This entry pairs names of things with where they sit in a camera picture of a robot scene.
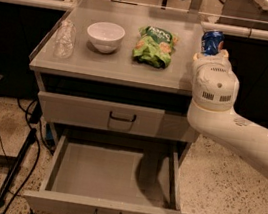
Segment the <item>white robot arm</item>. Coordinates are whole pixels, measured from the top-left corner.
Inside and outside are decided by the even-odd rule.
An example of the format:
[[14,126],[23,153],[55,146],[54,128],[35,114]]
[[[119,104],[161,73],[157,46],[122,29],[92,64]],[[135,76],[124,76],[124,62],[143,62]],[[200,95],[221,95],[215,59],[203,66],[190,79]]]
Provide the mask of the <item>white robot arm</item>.
[[228,52],[197,53],[192,64],[192,102],[188,123],[202,135],[240,155],[268,179],[268,129],[234,110],[239,79]]

